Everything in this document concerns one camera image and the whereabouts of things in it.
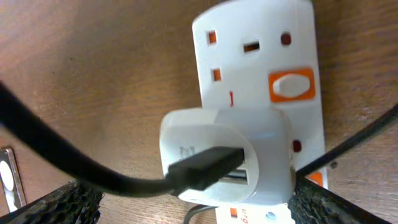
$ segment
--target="cable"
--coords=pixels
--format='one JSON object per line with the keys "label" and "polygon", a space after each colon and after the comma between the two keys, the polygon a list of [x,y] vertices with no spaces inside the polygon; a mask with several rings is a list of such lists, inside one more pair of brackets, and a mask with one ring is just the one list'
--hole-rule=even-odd
{"label": "cable", "polygon": [[243,149],[213,147],[172,164],[166,179],[136,179],[83,155],[29,111],[1,82],[0,105],[0,122],[17,138],[67,174],[112,194],[153,197],[179,195],[188,188],[205,190],[244,161]]}
{"label": "cable", "polygon": [[321,169],[346,152],[355,149],[360,144],[372,139],[374,136],[377,136],[382,132],[382,130],[390,125],[393,125],[396,121],[398,121],[398,104],[393,106],[380,118],[357,132],[354,136],[351,136],[349,139],[343,141],[340,145],[334,147],[331,151],[298,170],[296,172],[296,176],[305,177],[306,175]]}
{"label": "cable", "polygon": [[215,208],[217,208],[217,207],[214,207],[214,206],[207,206],[207,205],[197,205],[197,206],[195,206],[195,207],[192,207],[192,208],[187,212],[187,214],[185,215],[184,223],[183,223],[183,224],[189,224],[189,221],[191,220],[191,218],[192,218],[194,215],[196,215],[197,213],[204,212],[204,211],[211,210],[211,209],[215,209]]}

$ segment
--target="usb port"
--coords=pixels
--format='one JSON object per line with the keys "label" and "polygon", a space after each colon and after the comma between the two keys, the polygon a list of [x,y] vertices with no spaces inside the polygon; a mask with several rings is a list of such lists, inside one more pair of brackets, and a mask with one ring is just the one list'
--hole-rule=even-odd
{"label": "usb port", "polygon": [[246,170],[236,169],[221,179],[224,182],[237,184],[248,184],[248,174]]}

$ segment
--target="smartphone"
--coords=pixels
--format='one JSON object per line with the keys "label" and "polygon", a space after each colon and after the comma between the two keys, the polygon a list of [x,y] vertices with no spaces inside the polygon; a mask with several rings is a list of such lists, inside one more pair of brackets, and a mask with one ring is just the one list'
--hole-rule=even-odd
{"label": "smartphone", "polygon": [[0,176],[9,212],[26,205],[14,153],[10,147],[0,149]]}

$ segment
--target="charger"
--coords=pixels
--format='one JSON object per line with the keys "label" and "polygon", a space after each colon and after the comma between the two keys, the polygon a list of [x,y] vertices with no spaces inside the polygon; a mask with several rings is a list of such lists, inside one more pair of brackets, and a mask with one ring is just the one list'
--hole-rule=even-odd
{"label": "charger", "polygon": [[201,163],[195,155],[208,149],[243,149],[244,162],[235,170],[208,188],[189,188],[178,197],[211,206],[285,203],[295,183],[290,129],[289,119],[273,107],[173,111],[164,117],[160,129],[164,175],[168,177],[173,164],[187,158],[191,159],[185,164]]}

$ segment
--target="wood grain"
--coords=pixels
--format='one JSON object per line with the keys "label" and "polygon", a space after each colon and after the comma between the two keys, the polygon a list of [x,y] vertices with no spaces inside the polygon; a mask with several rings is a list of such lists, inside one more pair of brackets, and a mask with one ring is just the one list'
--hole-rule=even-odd
{"label": "wood grain", "polygon": [[[0,6],[0,78],[51,127],[100,163],[162,176],[159,125],[200,106],[192,20],[216,1],[20,1]],[[398,2],[315,1],[326,145],[330,149],[398,100]],[[398,127],[339,160],[330,189],[398,223]],[[29,202],[65,184],[5,130]],[[7,208],[0,198],[0,214]],[[180,223],[171,196],[105,196],[101,223]],[[215,223],[213,211],[192,223]]]}

